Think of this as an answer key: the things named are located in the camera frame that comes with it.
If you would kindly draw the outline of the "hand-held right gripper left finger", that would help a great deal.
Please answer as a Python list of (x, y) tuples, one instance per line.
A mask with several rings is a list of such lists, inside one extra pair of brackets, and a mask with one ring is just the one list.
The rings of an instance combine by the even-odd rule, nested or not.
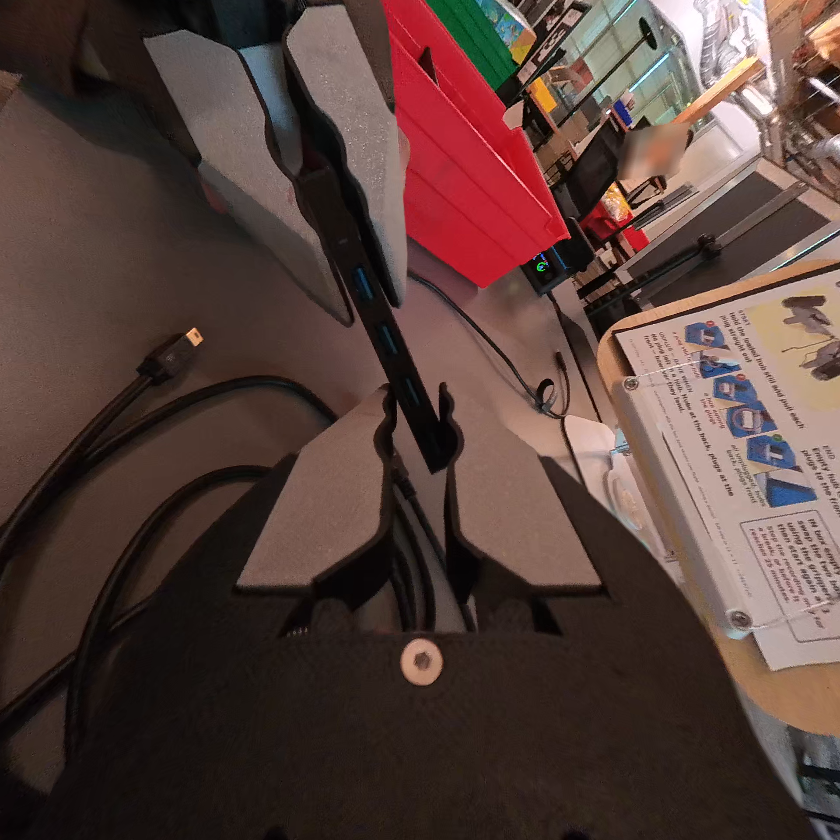
[(396, 399), (383, 385), (298, 454), (236, 589), (356, 609), (389, 580)]

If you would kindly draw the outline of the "slim black USB hub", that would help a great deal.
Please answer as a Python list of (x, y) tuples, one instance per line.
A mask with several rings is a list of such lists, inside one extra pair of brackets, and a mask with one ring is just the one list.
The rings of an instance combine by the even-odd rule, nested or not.
[(453, 429), (433, 407), (385, 292), (386, 271), (366, 218), (345, 202), (341, 181), (328, 165), (305, 171), (297, 192), (311, 216), (340, 288), (349, 295), (402, 409), (423, 461), (432, 474), (452, 462)]

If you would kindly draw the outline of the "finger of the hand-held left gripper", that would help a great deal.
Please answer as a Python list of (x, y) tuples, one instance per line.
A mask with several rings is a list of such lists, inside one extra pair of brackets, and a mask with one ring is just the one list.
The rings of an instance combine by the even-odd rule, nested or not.
[(313, 302), (351, 326), (351, 306), (271, 146), (270, 116), (241, 53), (184, 29), (143, 44), (200, 154), (201, 177)]
[(305, 168), (327, 165), (386, 299), (406, 294), (406, 166), (382, 2), (295, 2), (282, 36)]

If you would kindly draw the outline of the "wooden instruction board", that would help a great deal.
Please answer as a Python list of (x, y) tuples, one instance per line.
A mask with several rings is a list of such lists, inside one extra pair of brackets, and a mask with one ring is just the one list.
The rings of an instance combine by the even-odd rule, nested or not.
[(838, 737), (838, 260), (626, 317), (597, 364), (731, 677)]

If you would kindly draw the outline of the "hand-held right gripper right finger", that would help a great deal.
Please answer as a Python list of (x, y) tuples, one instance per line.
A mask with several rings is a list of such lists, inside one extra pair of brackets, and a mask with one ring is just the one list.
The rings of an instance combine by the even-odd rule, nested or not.
[(454, 444), (444, 499), (447, 577), (456, 601), (598, 591), (595, 570), (539, 454), (470, 396), (438, 390)]

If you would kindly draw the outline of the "green plastic bin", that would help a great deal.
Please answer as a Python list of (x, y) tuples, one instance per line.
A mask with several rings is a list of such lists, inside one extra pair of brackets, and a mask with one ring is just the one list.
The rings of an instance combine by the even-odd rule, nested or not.
[(512, 1), (427, 1), (491, 89), (498, 89), (537, 40)]

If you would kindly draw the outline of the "black charger with display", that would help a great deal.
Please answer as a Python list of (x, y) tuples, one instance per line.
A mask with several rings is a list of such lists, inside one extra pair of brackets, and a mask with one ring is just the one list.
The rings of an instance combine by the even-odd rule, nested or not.
[(570, 233), (567, 239), (538, 252), (520, 266), (531, 288), (539, 297), (582, 273), (595, 259), (595, 250), (576, 219), (566, 220)]

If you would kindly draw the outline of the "red plastic bin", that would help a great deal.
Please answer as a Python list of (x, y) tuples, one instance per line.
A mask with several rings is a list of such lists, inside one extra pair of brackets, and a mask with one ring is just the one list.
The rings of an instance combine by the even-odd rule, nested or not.
[(521, 128), (434, 10), (383, 3), (395, 115), (410, 146), (406, 231), (479, 288), (571, 232)]

